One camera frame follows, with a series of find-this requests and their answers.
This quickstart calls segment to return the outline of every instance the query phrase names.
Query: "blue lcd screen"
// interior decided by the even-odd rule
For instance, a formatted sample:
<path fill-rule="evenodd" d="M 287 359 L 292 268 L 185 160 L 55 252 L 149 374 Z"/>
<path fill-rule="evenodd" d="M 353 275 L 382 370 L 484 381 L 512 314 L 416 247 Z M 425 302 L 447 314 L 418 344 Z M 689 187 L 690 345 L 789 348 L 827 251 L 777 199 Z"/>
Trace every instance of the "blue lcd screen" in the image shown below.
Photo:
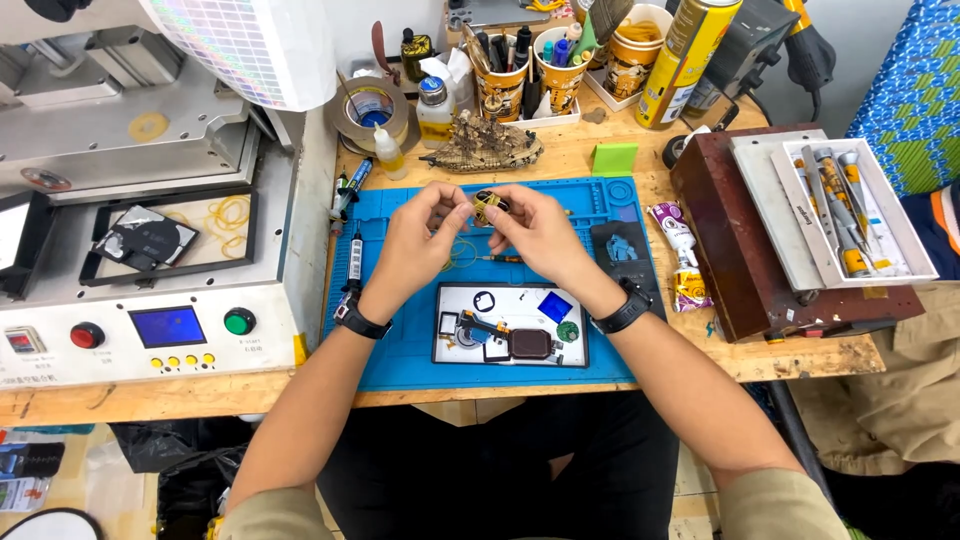
<path fill-rule="evenodd" d="M 206 343 L 193 307 L 131 311 L 130 318 L 147 349 Z"/>

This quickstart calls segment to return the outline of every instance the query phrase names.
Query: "sleeve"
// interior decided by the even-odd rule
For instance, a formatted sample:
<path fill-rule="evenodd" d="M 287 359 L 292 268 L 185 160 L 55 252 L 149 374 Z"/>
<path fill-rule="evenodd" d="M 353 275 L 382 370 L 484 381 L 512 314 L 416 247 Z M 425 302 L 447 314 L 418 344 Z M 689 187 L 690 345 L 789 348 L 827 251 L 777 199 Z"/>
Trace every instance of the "sleeve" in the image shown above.
<path fill-rule="evenodd" d="M 753 471 L 721 490 L 720 525 L 729 540 L 850 540 L 820 486 L 785 469 Z"/>
<path fill-rule="evenodd" d="M 313 495 L 296 487 L 257 493 L 233 508 L 218 540 L 333 540 Z"/>

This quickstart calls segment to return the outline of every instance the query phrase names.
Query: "person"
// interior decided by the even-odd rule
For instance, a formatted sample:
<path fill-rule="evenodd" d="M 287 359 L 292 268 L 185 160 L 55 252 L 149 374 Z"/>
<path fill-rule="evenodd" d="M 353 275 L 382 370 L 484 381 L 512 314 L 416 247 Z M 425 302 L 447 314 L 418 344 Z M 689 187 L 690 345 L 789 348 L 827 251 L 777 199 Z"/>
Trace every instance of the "person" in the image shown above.
<path fill-rule="evenodd" d="M 515 184 L 492 191 L 511 204 L 484 209 L 494 255 L 514 246 L 594 319 L 625 305 L 556 200 Z M 472 213 L 460 187 L 437 182 L 399 207 L 360 314 L 390 321 L 437 277 Z M 642 391 L 530 398 L 455 428 L 411 405 L 351 411 L 374 340 L 338 326 L 257 430 L 220 537 L 332 538 L 316 482 L 348 540 L 666 539 L 679 437 L 713 475 L 725 538 L 849 538 L 764 413 L 708 356 L 649 312 L 608 338 Z"/>

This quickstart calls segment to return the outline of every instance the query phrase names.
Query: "watch strap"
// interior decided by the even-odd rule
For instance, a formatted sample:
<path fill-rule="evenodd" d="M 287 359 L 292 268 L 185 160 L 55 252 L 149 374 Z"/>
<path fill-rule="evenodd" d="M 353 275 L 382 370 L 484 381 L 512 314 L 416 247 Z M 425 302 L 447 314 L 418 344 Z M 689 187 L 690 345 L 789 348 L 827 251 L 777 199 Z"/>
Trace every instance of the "watch strap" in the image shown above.
<path fill-rule="evenodd" d="M 394 322 L 387 321 L 386 325 L 381 326 L 368 321 L 357 308 L 359 302 L 359 294 L 348 293 L 346 300 L 334 311 L 333 321 L 369 339 L 383 339 L 394 325 Z"/>
<path fill-rule="evenodd" d="M 629 278 L 620 278 L 617 284 L 627 292 L 627 302 L 613 314 L 603 319 L 590 317 L 590 323 L 603 334 L 616 333 L 629 327 L 640 315 L 649 311 L 653 304 L 653 300 L 643 290 L 643 287 L 632 282 Z"/>

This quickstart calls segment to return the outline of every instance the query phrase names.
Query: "red button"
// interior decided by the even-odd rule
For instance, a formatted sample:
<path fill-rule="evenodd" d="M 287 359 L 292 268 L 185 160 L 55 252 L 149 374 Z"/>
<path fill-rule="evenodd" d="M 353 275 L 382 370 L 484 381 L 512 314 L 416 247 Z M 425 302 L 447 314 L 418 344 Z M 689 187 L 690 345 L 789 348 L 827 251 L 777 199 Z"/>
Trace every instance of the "red button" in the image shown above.
<path fill-rule="evenodd" d="M 93 336 L 93 332 L 83 328 L 71 330 L 70 341 L 81 349 L 93 349 L 97 346 L 97 339 Z"/>

